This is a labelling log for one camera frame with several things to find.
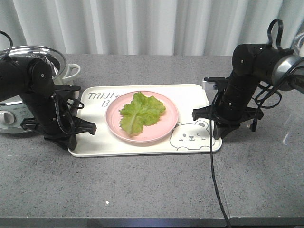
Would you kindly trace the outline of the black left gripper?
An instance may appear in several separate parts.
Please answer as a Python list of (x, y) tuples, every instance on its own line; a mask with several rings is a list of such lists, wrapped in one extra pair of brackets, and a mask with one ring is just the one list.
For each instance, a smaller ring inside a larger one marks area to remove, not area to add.
[(70, 108), (78, 107), (76, 99), (65, 100), (56, 93), (50, 98), (44, 98), (35, 93), (22, 93), (20, 97), (33, 115), (32, 118), (25, 118), (21, 122), (24, 130), (33, 130), (43, 135), (45, 140), (65, 150), (75, 149), (76, 134), (95, 135), (97, 130), (95, 123), (72, 117)]

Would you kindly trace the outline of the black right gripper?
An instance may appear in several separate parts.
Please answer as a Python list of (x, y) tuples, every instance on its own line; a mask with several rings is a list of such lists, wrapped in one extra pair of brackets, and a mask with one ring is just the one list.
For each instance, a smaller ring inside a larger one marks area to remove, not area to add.
[(192, 119), (208, 119), (214, 121), (214, 139), (224, 138), (238, 129), (242, 122), (252, 120), (251, 131), (257, 128), (258, 120), (264, 113), (259, 108), (248, 107), (255, 90), (225, 90), (217, 92), (212, 105), (193, 109)]

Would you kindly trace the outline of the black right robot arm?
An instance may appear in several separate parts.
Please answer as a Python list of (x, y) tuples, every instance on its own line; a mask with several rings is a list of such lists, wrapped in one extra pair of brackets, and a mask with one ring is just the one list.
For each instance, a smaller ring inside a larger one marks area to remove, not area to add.
[(304, 59), (291, 49), (275, 49), (268, 44), (242, 44), (232, 56), (229, 77), (206, 77), (203, 89), (218, 92), (211, 105), (194, 109), (192, 118), (214, 121), (213, 137), (224, 138), (252, 120), (256, 131), (262, 119), (263, 103), (279, 91), (304, 91)]

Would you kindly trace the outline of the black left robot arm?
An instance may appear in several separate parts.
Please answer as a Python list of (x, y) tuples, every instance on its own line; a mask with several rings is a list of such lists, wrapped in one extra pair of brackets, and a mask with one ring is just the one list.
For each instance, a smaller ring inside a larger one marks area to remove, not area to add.
[(96, 124), (80, 119), (70, 108), (82, 109), (84, 104), (74, 97), (76, 85), (56, 85), (51, 67), (39, 58), (5, 57), (0, 62), (1, 101), (20, 96), (33, 114), (21, 127), (32, 130), (61, 148), (75, 149), (76, 135), (96, 132)]

